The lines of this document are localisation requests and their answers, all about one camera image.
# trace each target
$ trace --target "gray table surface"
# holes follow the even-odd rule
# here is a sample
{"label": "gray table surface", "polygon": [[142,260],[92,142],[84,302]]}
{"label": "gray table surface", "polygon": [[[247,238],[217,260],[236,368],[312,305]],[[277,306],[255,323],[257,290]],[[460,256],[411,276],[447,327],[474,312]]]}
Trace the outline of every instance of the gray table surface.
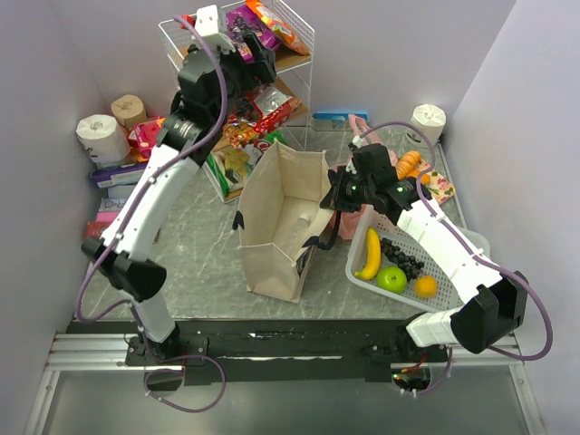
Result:
{"label": "gray table surface", "polygon": [[[347,144],[353,138],[351,131],[291,127],[283,134],[291,144],[292,136],[304,143],[306,135],[306,149],[326,150],[331,166],[344,163],[350,156]],[[417,149],[399,130],[385,129],[380,136],[398,156]],[[436,170],[447,174],[440,147]],[[463,225],[457,197],[442,208],[451,221]],[[174,318],[406,318],[418,313],[410,305],[352,284],[344,272],[350,242],[340,239],[332,250],[315,253],[299,304],[249,293],[237,252],[239,235],[231,231],[236,210],[237,201],[223,204],[203,171],[173,205],[159,241],[152,247],[151,259],[168,270],[162,292]],[[95,276],[87,289],[83,312],[95,315],[119,297],[102,275]],[[106,319],[131,319],[131,313],[120,307]]]}

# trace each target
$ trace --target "floral napkin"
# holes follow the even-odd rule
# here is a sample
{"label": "floral napkin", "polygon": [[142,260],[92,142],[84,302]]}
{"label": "floral napkin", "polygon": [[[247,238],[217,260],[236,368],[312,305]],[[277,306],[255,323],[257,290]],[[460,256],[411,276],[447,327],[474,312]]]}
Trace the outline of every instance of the floral napkin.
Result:
{"label": "floral napkin", "polygon": [[[429,167],[429,163],[421,159],[417,169],[419,172]],[[455,186],[448,182],[438,171],[433,170],[429,172],[431,180],[426,188],[431,192],[431,195],[437,200],[439,204],[443,204],[453,195],[455,195]]]}

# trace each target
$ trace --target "toilet paper roll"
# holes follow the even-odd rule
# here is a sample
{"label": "toilet paper roll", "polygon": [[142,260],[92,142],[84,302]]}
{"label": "toilet paper roll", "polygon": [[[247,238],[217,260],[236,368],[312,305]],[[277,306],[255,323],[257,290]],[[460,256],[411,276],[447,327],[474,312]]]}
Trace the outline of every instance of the toilet paper roll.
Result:
{"label": "toilet paper roll", "polygon": [[[422,104],[421,106],[417,106],[413,111],[411,124],[425,133],[425,136],[435,145],[443,131],[443,127],[445,127],[446,120],[443,109],[432,104]],[[407,139],[416,145],[427,145],[421,136],[414,131],[407,132]]]}
{"label": "toilet paper roll", "polygon": [[122,160],[130,151],[122,127],[109,115],[92,115],[81,120],[76,135],[95,163]]}
{"label": "toilet paper roll", "polygon": [[135,95],[125,95],[111,103],[111,111],[117,122],[126,131],[133,130],[137,124],[147,120],[147,112],[143,101]]}

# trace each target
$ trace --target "purple snack bag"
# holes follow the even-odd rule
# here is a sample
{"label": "purple snack bag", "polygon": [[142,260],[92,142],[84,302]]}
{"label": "purple snack bag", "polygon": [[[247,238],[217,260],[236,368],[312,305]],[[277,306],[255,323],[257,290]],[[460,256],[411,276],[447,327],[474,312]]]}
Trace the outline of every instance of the purple snack bag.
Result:
{"label": "purple snack bag", "polygon": [[237,49],[242,54],[244,61],[252,62],[254,56],[244,43],[244,34],[252,32],[265,48],[275,50],[280,45],[280,40],[276,38],[274,32],[262,23],[262,20],[252,12],[246,5],[240,6],[226,14],[228,36],[237,45]]}

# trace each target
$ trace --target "brown paper roll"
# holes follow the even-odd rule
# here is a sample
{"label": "brown paper roll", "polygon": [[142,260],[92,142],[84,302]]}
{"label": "brown paper roll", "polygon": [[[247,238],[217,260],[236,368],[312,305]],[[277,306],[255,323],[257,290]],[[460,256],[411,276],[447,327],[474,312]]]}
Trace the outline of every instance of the brown paper roll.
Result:
{"label": "brown paper roll", "polygon": [[126,131],[131,131],[137,124],[147,120],[143,101],[135,95],[125,95],[111,104],[111,111],[117,122]]}

